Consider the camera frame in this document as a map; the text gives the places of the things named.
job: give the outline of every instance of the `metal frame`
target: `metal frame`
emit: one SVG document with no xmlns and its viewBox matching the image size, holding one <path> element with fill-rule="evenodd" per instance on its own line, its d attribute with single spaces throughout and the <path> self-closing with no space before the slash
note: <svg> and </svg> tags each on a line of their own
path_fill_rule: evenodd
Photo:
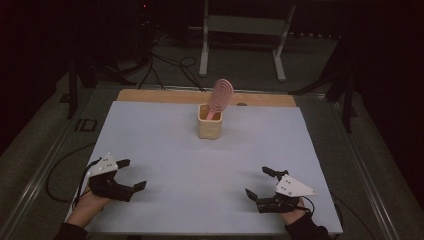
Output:
<svg viewBox="0 0 424 240">
<path fill-rule="evenodd" d="M 265 18 L 246 18 L 234 16 L 209 15 L 209 0 L 205 0 L 205 9 L 203 17 L 203 46 L 200 57 L 199 75 L 204 77 L 208 71 L 209 58 L 209 31 L 233 32 L 233 33 L 252 33 L 280 36 L 280 44 L 272 51 L 277 80 L 286 81 L 283 64 L 281 62 L 281 52 L 290 29 L 296 6 L 290 7 L 288 16 L 285 20 L 265 19 Z"/>
</svg>

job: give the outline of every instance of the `pink brush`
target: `pink brush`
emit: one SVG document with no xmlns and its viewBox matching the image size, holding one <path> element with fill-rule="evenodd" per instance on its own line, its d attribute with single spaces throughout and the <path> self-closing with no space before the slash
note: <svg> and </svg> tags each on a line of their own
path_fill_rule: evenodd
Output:
<svg viewBox="0 0 424 240">
<path fill-rule="evenodd" d="M 211 120 L 217 112 L 222 112 L 227 107 L 233 96 L 233 86 L 228 80 L 219 79 L 216 81 L 211 100 L 209 102 L 209 113 L 206 120 Z"/>
</svg>

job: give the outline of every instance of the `white tabletop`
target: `white tabletop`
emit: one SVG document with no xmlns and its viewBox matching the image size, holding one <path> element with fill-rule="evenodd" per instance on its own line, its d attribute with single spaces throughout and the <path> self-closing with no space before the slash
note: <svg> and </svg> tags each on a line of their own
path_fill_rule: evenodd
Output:
<svg viewBox="0 0 424 240">
<path fill-rule="evenodd" d="M 90 161 L 108 152 L 130 159 L 115 180 L 147 181 L 129 203 L 113 202 L 91 232 L 157 235 L 275 235 L 277 214 L 260 214 L 245 188 L 272 197 L 276 178 L 289 174 L 317 191 L 313 220 L 341 233 L 328 187 L 299 108 L 229 106 L 218 140 L 197 137 L 194 104 L 114 102 Z"/>
</svg>

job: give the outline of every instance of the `floor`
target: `floor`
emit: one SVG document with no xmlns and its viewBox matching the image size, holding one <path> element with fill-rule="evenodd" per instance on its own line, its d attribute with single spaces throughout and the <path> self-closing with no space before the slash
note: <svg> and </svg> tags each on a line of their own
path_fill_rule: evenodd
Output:
<svg viewBox="0 0 424 240">
<path fill-rule="evenodd" d="M 185 57 L 200 59 L 198 41 L 181 43 L 163 38 L 152 51 L 179 62 Z M 319 78 L 336 41 L 289 36 L 282 62 L 287 81 L 276 80 L 271 46 L 251 47 L 244 43 L 212 42 L 208 75 L 197 76 L 198 61 L 189 67 L 206 89 L 215 80 L 230 80 L 236 91 L 286 94 Z M 142 86 L 158 89 L 198 91 L 181 68 L 153 58 L 153 68 Z M 127 79 L 140 83 L 148 72 L 142 69 Z M 67 120 L 68 105 L 59 103 L 67 92 L 67 76 L 58 90 L 22 130 L 0 161 L 1 239 L 51 239 L 65 219 L 69 202 L 57 202 L 46 194 L 46 178 L 54 163 L 48 188 L 57 198 L 71 199 L 87 164 L 110 104 L 122 86 L 103 78 L 95 89 L 80 86 L 79 109 Z M 340 109 L 324 99 L 328 85 L 304 96 L 295 96 L 311 135 L 321 168 L 335 203 L 340 208 L 344 233 L 338 239 L 421 239 L 424 215 L 402 179 L 387 147 L 355 94 L 352 134 L 340 124 Z M 78 131 L 78 119 L 97 120 L 92 132 Z M 145 236 L 143 239 L 283 239 L 284 236 Z M 126 239 L 126 236 L 93 234 L 90 239 Z"/>
</svg>

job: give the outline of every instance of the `beige cup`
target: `beige cup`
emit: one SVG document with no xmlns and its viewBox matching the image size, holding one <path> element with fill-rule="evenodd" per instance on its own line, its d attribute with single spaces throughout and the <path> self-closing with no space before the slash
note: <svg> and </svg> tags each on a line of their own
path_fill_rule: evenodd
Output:
<svg viewBox="0 0 424 240">
<path fill-rule="evenodd" d="M 218 139 L 221 136 L 222 112 L 215 113 L 212 120 L 206 120 L 208 104 L 200 104 L 197 113 L 197 135 L 204 139 Z"/>
</svg>

